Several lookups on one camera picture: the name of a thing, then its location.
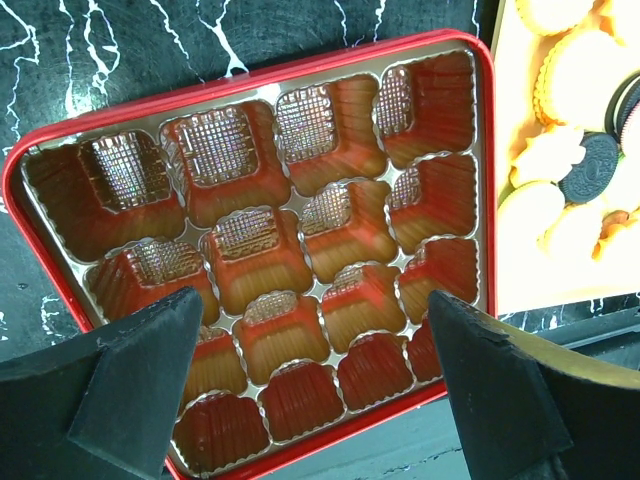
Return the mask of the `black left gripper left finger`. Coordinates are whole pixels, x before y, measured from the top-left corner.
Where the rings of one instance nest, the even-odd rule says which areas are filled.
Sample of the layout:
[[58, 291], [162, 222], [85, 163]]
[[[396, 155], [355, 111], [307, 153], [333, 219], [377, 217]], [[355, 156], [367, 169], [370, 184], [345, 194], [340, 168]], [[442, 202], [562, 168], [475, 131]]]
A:
[[2, 478], [159, 478], [202, 316], [185, 287], [2, 362]]

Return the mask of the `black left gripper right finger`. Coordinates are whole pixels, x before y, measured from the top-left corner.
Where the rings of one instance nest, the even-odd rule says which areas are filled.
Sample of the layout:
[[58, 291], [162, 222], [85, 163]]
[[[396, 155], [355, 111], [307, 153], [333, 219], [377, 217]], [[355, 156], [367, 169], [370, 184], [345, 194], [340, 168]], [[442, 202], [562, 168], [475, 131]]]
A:
[[570, 350], [441, 290], [428, 320], [472, 478], [638, 478], [638, 367]]

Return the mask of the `red cookie box with tray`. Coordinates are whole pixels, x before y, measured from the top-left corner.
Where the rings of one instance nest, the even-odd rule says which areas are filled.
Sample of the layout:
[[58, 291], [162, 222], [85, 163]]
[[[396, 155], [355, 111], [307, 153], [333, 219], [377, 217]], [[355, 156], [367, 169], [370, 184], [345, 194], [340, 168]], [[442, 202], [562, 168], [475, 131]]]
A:
[[89, 331], [204, 304], [167, 466], [253, 479], [442, 397], [428, 296], [496, 309], [494, 68], [442, 29], [37, 129], [9, 214]]

